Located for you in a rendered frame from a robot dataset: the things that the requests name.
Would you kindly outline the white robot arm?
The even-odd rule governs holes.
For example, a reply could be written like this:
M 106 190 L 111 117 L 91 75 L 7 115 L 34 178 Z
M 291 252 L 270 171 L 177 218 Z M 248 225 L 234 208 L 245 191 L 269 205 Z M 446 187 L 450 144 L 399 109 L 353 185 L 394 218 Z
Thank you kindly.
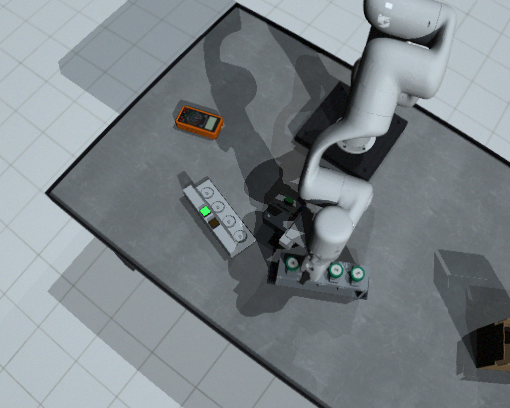
M 307 250 L 312 265 L 340 255 L 373 198 L 368 181 L 320 166 L 324 151 L 336 143 L 364 153 L 388 131 L 396 105 L 431 99 L 443 81 L 457 24 L 455 10 L 436 0 L 364 0 L 363 11 L 371 28 L 352 68 L 346 109 L 313 141 L 298 184 L 302 200 L 323 208 L 314 219 L 303 208 L 279 240 L 287 250 L 295 243 Z

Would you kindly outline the orange pocket multimeter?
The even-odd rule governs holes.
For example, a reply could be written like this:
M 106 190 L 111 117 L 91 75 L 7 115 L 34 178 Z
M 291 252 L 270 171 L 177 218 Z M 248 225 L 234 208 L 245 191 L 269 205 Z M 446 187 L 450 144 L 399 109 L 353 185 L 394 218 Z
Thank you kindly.
M 223 118 L 192 107 L 183 106 L 176 118 L 178 128 L 216 139 L 223 126 Z

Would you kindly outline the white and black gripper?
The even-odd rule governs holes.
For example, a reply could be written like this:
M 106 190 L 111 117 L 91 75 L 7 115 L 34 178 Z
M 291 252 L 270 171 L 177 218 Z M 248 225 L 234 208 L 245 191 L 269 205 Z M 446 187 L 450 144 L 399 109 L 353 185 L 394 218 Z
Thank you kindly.
M 301 279 L 299 280 L 299 283 L 303 285 L 306 280 L 310 280 L 310 278 L 313 281 L 318 281 L 322 274 L 325 272 L 329 264 L 332 262 L 317 262 L 315 265 L 312 265 L 309 263 L 309 259 L 311 256 L 309 256 L 308 251 L 306 252 L 303 261 L 300 266 L 300 271 L 303 273 Z M 308 272 L 307 272 L 308 271 Z

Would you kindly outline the light grey key housing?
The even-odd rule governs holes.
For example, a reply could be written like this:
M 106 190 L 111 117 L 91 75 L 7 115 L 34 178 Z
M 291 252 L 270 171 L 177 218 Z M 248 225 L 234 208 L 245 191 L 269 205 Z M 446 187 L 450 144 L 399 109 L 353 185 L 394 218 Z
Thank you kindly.
M 282 191 L 269 203 L 263 217 L 263 223 L 276 231 L 269 240 L 269 244 L 275 248 L 280 246 L 280 238 L 290 227 L 296 217 L 300 214 L 303 208 L 306 208 L 312 212 L 315 217 L 316 212 L 309 209 Z

